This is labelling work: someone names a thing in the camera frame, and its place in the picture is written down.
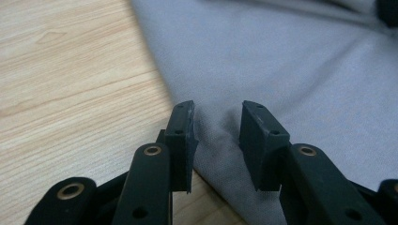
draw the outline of gray cloth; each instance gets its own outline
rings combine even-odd
[[[398,40],[371,12],[314,0],[132,3],[173,102],[195,101],[196,170],[248,223],[285,221],[278,193],[254,191],[238,148],[246,99],[348,179],[377,189],[398,178]]]

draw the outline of wooden table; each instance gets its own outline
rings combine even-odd
[[[0,2],[0,223],[55,183],[125,172],[172,109],[129,1]],[[245,224],[197,174],[175,224]]]

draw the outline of wood grain surface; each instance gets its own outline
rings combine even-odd
[[[125,172],[172,109],[129,1],[0,1],[0,224],[71,176]],[[195,174],[175,224],[245,224]]]

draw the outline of screw hole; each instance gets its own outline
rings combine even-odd
[[[157,154],[159,154],[161,152],[161,148],[159,148],[158,146],[149,146],[144,150],[144,154],[146,154],[147,156],[156,156]]]
[[[352,208],[345,209],[345,215],[356,221],[362,220],[362,216],[360,215],[360,213]]]
[[[156,153],[158,151],[158,149],[154,148],[154,147],[151,147],[151,148],[148,148],[146,151],[149,154],[154,154],[154,153]]]
[[[299,151],[302,155],[309,156],[309,157],[313,157],[316,155],[315,150],[313,150],[311,148],[303,147],[303,148],[300,148]]]
[[[72,183],[62,187],[56,197],[60,200],[69,200],[73,199],[76,196],[80,195],[84,190],[84,185],[81,183]]]
[[[77,192],[78,190],[79,190],[79,188],[77,186],[70,186],[70,187],[67,187],[66,189],[64,189],[64,191],[62,191],[62,193],[64,195],[70,195],[70,194]]]
[[[138,207],[132,211],[132,216],[134,218],[145,218],[148,215],[148,212],[144,209],[144,207]]]
[[[273,135],[278,135],[278,134],[280,134],[280,132],[279,132],[278,130],[272,130],[272,131],[270,131],[269,133],[270,133],[270,134],[273,134]]]

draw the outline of light wood surface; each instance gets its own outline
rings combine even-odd
[[[55,183],[125,172],[172,103],[129,1],[0,1],[0,30],[0,224],[23,224]],[[192,184],[175,224],[245,224]]]

